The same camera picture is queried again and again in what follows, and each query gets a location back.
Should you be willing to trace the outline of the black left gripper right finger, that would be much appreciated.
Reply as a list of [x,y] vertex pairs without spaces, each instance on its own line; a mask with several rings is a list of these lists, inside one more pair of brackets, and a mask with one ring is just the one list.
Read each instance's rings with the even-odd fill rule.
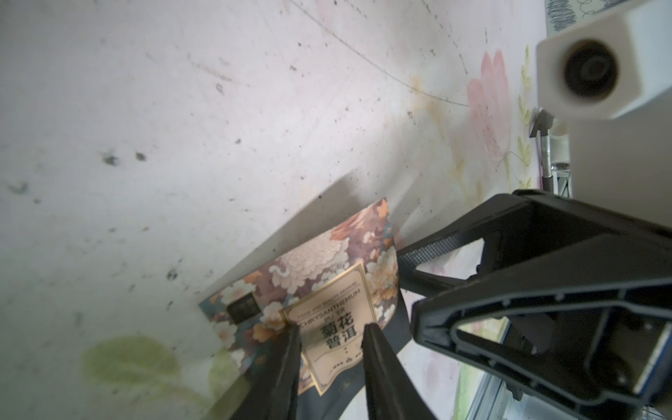
[[376,323],[362,340],[369,419],[435,419]]

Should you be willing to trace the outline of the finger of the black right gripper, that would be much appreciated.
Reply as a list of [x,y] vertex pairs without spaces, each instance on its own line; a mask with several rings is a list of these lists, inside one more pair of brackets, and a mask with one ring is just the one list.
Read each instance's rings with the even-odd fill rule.
[[548,192],[516,190],[496,194],[444,229],[399,250],[400,285],[425,297],[462,285],[458,278],[419,267],[478,240],[484,248],[476,275],[483,277],[602,234],[671,243],[670,227]]
[[[463,330],[535,315],[555,328],[529,353]],[[636,418],[671,402],[671,252],[632,236],[595,236],[422,300],[411,328],[418,344],[576,418]]]

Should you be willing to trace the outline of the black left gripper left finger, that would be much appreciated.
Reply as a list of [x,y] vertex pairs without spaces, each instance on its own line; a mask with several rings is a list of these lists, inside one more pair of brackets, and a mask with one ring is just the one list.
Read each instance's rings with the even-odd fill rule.
[[295,419],[300,364],[300,329],[291,324],[279,336],[264,371],[231,419]]

